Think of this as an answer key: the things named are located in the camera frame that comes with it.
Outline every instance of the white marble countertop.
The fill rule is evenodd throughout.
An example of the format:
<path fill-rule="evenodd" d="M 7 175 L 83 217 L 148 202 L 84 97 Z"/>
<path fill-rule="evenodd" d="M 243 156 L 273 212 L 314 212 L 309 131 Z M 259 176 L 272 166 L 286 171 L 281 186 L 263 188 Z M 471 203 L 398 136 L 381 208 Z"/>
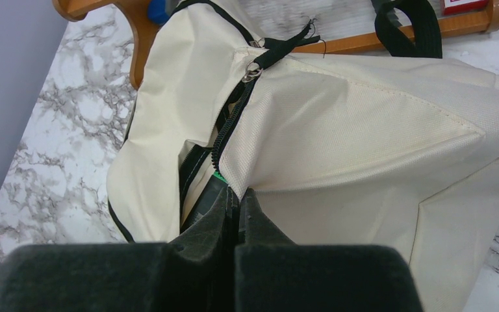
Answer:
<path fill-rule="evenodd" d="M 318 33 L 333 39 L 339 26 L 328 21 L 343 12 L 334 0 L 241 2 L 277 38 L 301 29 L 304 15 L 319 18 Z M 68 25 L 0 191 L 0 259 L 23 244 L 123 241 L 107 211 L 105 181 L 136 95 L 128 79 L 132 42 L 112 6 Z M 499 31 L 443 44 L 445 58 L 499 73 Z M 499 311 L 499 230 L 465 311 Z"/>

